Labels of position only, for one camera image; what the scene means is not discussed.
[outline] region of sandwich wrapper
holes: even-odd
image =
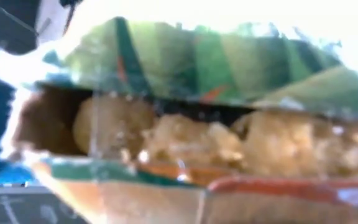
[[[178,13],[185,5],[189,13]],[[313,38],[301,24],[253,19],[228,5],[83,1],[61,40],[21,56],[0,50],[0,80],[16,87],[0,158],[28,167],[90,223],[358,223],[358,180],[133,164],[87,157],[75,144],[81,102],[112,91],[358,119],[358,67],[345,63],[338,39]],[[216,21],[220,7],[240,19]],[[13,77],[14,69],[22,75]],[[94,108],[91,144],[98,148],[103,106]],[[183,174],[195,181],[172,178]]]

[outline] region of plastic wrap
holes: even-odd
[[[358,223],[351,34],[191,5],[84,1],[62,39],[0,50],[0,157],[93,223]]]

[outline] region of bread roll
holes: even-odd
[[[154,119],[152,106],[137,98],[112,95],[89,98],[82,102],[76,116],[74,140],[83,152],[89,153],[91,138],[97,136],[98,155],[93,156],[117,159],[127,149],[135,157],[143,145],[141,133],[153,126]]]

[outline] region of orange stripe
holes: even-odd
[[[117,58],[117,74],[118,74],[118,78],[122,82],[127,83],[127,76],[125,74],[124,61],[122,57]]]
[[[218,97],[224,90],[226,90],[227,86],[226,85],[221,85],[218,86],[217,88],[214,88],[212,90],[210,90],[209,92],[207,92],[206,94],[204,94],[200,101],[202,103],[209,103],[211,101],[213,101],[216,97]]]

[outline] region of green stripe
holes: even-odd
[[[202,97],[220,86],[227,87],[216,101],[230,102],[241,100],[241,93],[236,85],[228,57],[224,51],[221,36],[212,31],[198,31],[195,47],[195,60],[198,77],[198,94]]]
[[[180,182],[148,172],[131,172],[128,167],[118,161],[105,161],[97,159],[75,159],[55,157],[45,160],[52,168],[52,176],[57,179],[92,181],[123,181],[139,184],[151,184],[162,187],[189,187],[196,185]]]
[[[151,95],[153,92],[137,58],[127,21],[124,18],[117,18],[116,22],[119,53],[123,60],[128,84],[131,87],[130,91],[138,95]]]
[[[308,78],[312,74],[312,71],[309,66],[307,66],[307,62],[299,56],[298,48],[293,40],[284,38],[283,41],[287,48],[288,69],[290,71],[291,82],[294,83]]]

